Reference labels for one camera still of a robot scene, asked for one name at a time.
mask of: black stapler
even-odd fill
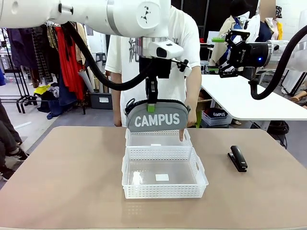
[[[235,165],[236,169],[241,173],[246,172],[247,171],[246,169],[248,168],[248,164],[246,163],[239,147],[232,146],[230,149],[232,152],[228,153],[228,156],[233,162],[233,164]]]

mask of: plastic basket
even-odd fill
[[[183,141],[179,140],[179,130],[131,133],[126,130],[128,146],[192,146],[188,131],[184,130]]]
[[[127,199],[201,198],[209,184],[193,147],[126,147],[122,172]]]
[[[228,125],[232,121],[232,117],[227,115],[227,117],[217,117],[211,118],[205,112],[202,112],[202,119],[209,125],[209,126],[221,126],[221,125]]]

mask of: gray storage bin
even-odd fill
[[[93,109],[113,109],[112,95],[110,93],[90,93]]]

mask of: sneaker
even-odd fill
[[[5,181],[8,181],[10,177],[13,176],[14,172],[15,171],[13,169],[9,169],[5,165],[0,166],[0,175],[3,177]]]
[[[6,156],[16,161],[25,161],[28,158],[28,155],[21,148],[19,148],[18,153],[7,154]]]

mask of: gray pouch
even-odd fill
[[[132,102],[126,108],[126,126],[130,132],[177,130],[187,127],[190,108],[176,100],[157,100],[154,112],[148,112],[147,100]]]

